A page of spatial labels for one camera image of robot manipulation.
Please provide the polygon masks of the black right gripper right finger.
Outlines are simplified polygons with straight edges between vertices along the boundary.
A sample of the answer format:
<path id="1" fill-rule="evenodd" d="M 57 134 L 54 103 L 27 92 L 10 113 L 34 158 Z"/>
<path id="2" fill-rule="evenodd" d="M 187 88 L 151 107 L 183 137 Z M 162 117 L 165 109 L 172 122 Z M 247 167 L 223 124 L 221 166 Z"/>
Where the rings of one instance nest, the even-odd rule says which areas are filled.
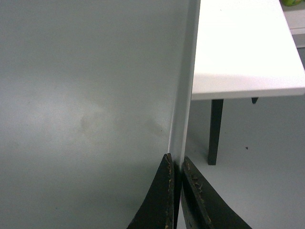
<path id="1" fill-rule="evenodd" d="M 188 229 L 249 229 L 189 157 L 184 158 L 181 203 Z"/>

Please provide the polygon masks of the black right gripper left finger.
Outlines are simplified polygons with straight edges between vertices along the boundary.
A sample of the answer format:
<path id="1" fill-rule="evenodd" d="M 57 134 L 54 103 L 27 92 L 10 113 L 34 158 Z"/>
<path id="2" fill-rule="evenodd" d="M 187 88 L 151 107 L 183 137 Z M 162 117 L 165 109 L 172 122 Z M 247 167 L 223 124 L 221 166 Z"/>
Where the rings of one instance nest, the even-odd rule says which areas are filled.
<path id="1" fill-rule="evenodd" d="M 174 164 L 170 154 L 160 162 L 147 195 L 129 229 L 172 229 L 174 226 Z"/>

